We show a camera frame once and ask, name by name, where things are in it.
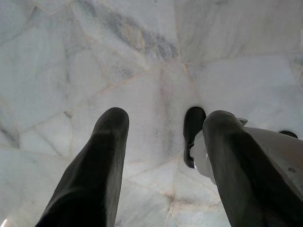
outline white marble tile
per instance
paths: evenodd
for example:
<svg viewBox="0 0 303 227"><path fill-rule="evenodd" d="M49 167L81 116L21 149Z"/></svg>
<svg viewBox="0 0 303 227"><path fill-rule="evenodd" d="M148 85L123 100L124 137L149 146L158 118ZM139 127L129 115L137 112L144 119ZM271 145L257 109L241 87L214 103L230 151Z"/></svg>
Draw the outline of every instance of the white marble tile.
<svg viewBox="0 0 303 227"><path fill-rule="evenodd" d="M293 52L287 55L293 74L303 88L303 52Z"/></svg>
<svg viewBox="0 0 303 227"><path fill-rule="evenodd" d="M63 7L66 7L73 0L32 0L39 8L48 14L53 14Z"/></svg>
<svg viewBox="0 0 303 227"><path fill-rule="evenodd" d="M61 113L21 133L20 148L53 156L68 157L71 144L71 116Z"/></svg>
<svg viewBox="0 0 303 227"><path fill-rule="evenodd" d="M173 0L76 0L72 9L88 37L141 68L178 56Z"/></svg>
<svg viewBox="0 0 303 227"><path fill-rule="evenodd" d="M198 170L188 168L188 166L184 163L183 155L178 158L178 171L191 180L196 181L200 185L212 191L219 197L217 186L210 180L209 177L199 174Z"/></svg>
<svg viewBox="0 0 303 227"><path fill-rule="evenodd" d="M181 64L173 60L75 108L73 155L83 148L103 112L123 108L130 118L124 177L134 176L182 152L184 115L197 104L192 84Z"/></svg>
<svg viewBox="0 0 303 227"><path fill-rule="evenodd" d="M178 225L176 224L175 219L172 217L171 214L169 214L169 216L167 218L165 227L178 227Z"/></svg>
<svg viewBox="0 0 303 227"><path fill-rule="evenodd" d="M180 227L230 226L218 194L179 171L170 211Z"/></svg>
<svg viewBox="0 0 303 227"><path fill-rule="evenodd" d="M170 203L169 197L124 180L115 227L162 227Z"/></svg>
<svg viewBox="0 0 303 227"><path fill-rule="evenodd" d="M19 131L11 117L8 105L0 97L0 144L19 148Z"/></svg>
<svg viewBox="0 0 303 227"><path fill-rule="evenodd" d="M0 1L0 45L21 33L33 8L31 0Z"/></svg>
<svg viewBox="0 0 303 227"><path fill-rule="evenodd" d="M36 9L26 31L0 47L0 90L21 131L108 87L72 12Z"/></svg>
<svg viewBox="0 0 303 227"><path fill-rule="evenodd" d="M152 169L142 172L128 180L152 189L155 192L167 196L174 194L174 180L177 171L177 160L174 159L168 163L156 166Z"/></svg>
<svg viewBox="0 0 303 227"><path fill-rule="evenodd" d="M226 110L248 119L248 127L290 130L303 138L302 93L285 56L189 64L188 71L208 114Z"/></svg>
<svg viewBox="0 0 303 227"><path fill-rule="evenodd" d="M118 53L98 42L91 40L90 46L110 83L117 84L144 71L143 67L132 62L132 59L123 58Z"/></svg>
<svg viewBox="0 0 303 227"><path fill-rule="evenodd" d="M202 206L205 208L221 203L219 193L177 171L174 183L175 206Z"/></svg>
<svg viewBox="0 0 303 227"><path fill-rule="evenodd" d="M61 158L0 148L0 222L34 226L69 163Z"/></svg>
<svg viewBox="0 0 303 227"><path fill-rule="evenodd" d="M175 0L183 62L300 50L301 0Z"/></svg>
<svg viewBox="0 0 303 227"><path fill-rule="evenodd" d="M230 227L227 215L220 203L216 206L172 206L172 212L180 227Z"/></svg>

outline marble floor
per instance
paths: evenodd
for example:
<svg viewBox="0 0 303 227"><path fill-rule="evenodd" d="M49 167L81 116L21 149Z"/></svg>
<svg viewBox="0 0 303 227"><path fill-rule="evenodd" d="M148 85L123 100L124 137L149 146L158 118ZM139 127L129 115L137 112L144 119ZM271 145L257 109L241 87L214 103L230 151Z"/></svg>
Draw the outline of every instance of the marble floor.
<svg viewBox="0 0 303 227"><path fill-rule="evenodd" d="M302 98L301 0L1 0L0 225L35 225L117 106L130 129L115 226L228 227L216 186L182 161L186 110L303 139Z"/></svg>

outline marble tile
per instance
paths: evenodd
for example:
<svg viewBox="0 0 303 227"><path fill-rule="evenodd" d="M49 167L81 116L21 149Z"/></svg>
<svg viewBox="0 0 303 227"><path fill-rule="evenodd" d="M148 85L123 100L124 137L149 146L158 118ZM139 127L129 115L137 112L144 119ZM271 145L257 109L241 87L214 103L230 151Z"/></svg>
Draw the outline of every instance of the marble tile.
<svg viewBox="0 0 303 227"><path fill-rule="evenodd" d="M223 205L203 208L201 206L172 206L172 212L180 227L230 227Z"/></svg>
<svg viewBox="0 0 303 227"><path fill-rule="evenodd" d="M123 176L128 178L175 158L183 150L183 120L199 104L181 64L173 60L74 109L72 150L86 144L98 117L110 107L127 111L130 127Z"/></svg>
<svg viewBox="0 0 303 227"><path fill-rule="evenodd" d="M220 197L179 171L170 211L180 227L230 226Z"/></svg>
<svg viewBox="0 0 303 227"><path fill-rule="evenodd" d="M90 41L90 46L102 68L102 73L108 77L112 85L144 71L143 67L134 64L131 59L121 57L118 53L94 40Z"/></svg>
<svg viewBox="0 0 303 227"><path fill-rule="evenodd" d="M19 131L7 104L0 97L0 144L19 148Z"/></svg>
<svg viewBox="0 0 303 227"><path fill-rule="evenodd" d="M212 191L217 197L219 197L217 186L210 180L210 178L199 174L198 170L196 169L188 168L188 166L184 163L183 156L178 158L178 171L189 179L194 180L203 187Z"/></svg>
<svg viewBox="0 0 303 227"><path fill-rule="evenodd" d="M0 45L21 33L33 8L31 0L0 1Z"/></svg>
<svg viewBox="0 0 303 227"><path fill-rule="evenodd" d="M39 8L48 14L53 14L68 5L73 0L32 0Z"/></svg>
<svg viewBox="0 0 303 227"><path fill-rule="evenodd" d="M173 0L76 0L72 9L89 38L143 69L178 56Z"/></svg>
<svg viewBox="0 0 303 227"><path fill-rule="evenodd" d="M155 192L172 197L174 180L177 170L177 160L156 166L129 178L131 182L152 189Z"/></svg>
<svg viewBox="0 0 303 227"><path fill-rule="evenodd" d="M68 161L44 154L0 148L0 222L35 226Z"/></svg>
<svg viewBox="0 0 303 227"><path fill-rule="evenodd" d="M183 62L300 50L300 0L175 0Z"/></svg>
<svg viewBox="0 0 303 227"><path fill-rule="evenodd" d="M71 144L71 115L61 113L20 135L23 150L68 157Z"/></svg>
<svg viewBox="0 0 303 227"><path fill-rule="evenodd" d="M293 52L287 55L293 74L303 88L303 52Z"/></svg>
<svg viewBox="0 0 303 227"><path fill-rule="evenodd" d="M174 182L175 206L202 206L205 208L221 203L218 193L213 192L203 184L191 179L180 171L177 171Z"/></svg>
<svg viewBox="0 0 303 227"><path fill-rule="evenodd" d="M108 87L69 9L36 9L25 32L0 47L0 90L21 131Z"/></svg>
<svg viewBox="0 0 303 227"><path fill-rule="evenodd" d="M170 203L167 196L122 181L115 227L164 226Z"/></svg>
<svg viewBox="0 0 303 227"><path fill-rule="evenodd" d="M246 126L290 130L303 138L302 93L283 55L189 64L202 106L248 119Z"/></svg>
<svg viewBox="0 0 303 227"><path fill-rule="evenodd" d="M169 214L169 216L167 218L165 227L178 227L178 225L176 224L175 219L172 217L171 214Z"/></svg>

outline black rubber tip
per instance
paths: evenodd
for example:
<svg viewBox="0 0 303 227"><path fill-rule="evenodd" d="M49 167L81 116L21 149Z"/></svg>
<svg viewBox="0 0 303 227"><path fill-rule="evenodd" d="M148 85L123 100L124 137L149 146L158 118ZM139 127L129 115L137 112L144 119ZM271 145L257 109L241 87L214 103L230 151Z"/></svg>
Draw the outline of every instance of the black rubber tip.
<svg viewBox="0 0 303 227"><path fill-rule="evenodd" d="M283 131L280 131L279 133L287 135L287 136L291 136L291 137L294 137L294 138L298 138L298 136L296 134L294 134L293 132L291 132L291 131L283 130Z"/></svg>
<svg viewBox="0 0 303 227"><path fill-rule="evenodd" d="M203 128L206 119L205 111L201 107L191 107L185 114L183 135L185 140L184 162L189 168L195 168L194 159L190 155L195 136Z"/></svg>

